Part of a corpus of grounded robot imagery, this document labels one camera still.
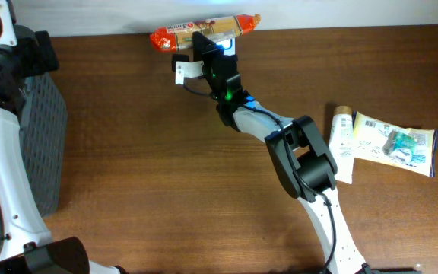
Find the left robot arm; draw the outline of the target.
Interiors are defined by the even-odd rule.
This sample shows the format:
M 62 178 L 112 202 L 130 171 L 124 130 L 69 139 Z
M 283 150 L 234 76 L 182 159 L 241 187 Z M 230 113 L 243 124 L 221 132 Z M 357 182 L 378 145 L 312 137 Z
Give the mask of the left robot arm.
M 123 273 L 90 260 L 77 237 L 54 241 L 30 188 L 21 147 L 24 84 L 58 68 L 49 34 L 18 25 L 12 3 L 0 1 L 0 273 Z

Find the white cream tube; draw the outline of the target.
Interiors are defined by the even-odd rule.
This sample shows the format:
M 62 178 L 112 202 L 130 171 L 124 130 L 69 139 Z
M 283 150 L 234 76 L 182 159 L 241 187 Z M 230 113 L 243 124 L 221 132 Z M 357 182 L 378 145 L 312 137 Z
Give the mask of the white cream tube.
M 334 109 L 328 147 L 337 164 L 335 179 L 352 184 L 354 169 L 354 137 L 352 109 L 338 106 Z

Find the green tissue pack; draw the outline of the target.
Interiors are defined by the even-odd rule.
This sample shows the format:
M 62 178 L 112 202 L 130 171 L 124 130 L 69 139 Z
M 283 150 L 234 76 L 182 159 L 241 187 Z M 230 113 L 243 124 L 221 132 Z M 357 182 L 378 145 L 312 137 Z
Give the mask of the green tissue pack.
M 403 132 L 392 130 L 382 147 L 384 155 L 392 161 L 410 164 L 417 146 L 417 140 Z

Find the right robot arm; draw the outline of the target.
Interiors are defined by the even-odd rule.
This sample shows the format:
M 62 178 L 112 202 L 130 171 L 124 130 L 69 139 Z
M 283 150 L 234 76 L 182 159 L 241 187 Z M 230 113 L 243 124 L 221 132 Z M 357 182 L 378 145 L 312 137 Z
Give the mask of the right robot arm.
M 226 55 L 199 32 L 192 35 L 192 46 L 224 125 L 265 143 L 282 187 L 305 208 L 325 256 L 320 271 L 372 273 L 344 219 L 335 179 L 338 167 L 314 120 L 266 110 L 243 88 L 236 56 Z

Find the orange biscuit packet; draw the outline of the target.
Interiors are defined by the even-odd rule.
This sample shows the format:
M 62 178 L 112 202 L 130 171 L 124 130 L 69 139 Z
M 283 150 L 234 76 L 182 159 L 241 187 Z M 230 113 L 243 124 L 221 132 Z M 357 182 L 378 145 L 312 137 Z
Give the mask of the orange biscuit packet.
M 152 46 L 163 53 L 174 53 L 193 46 L 192 36 L 200 33 L 213 42 L 222 42 L 253 32 L 260 23 L 260 14 L 238 14 L 201 21 L 188 21 L 157 28 L 151 35 Z

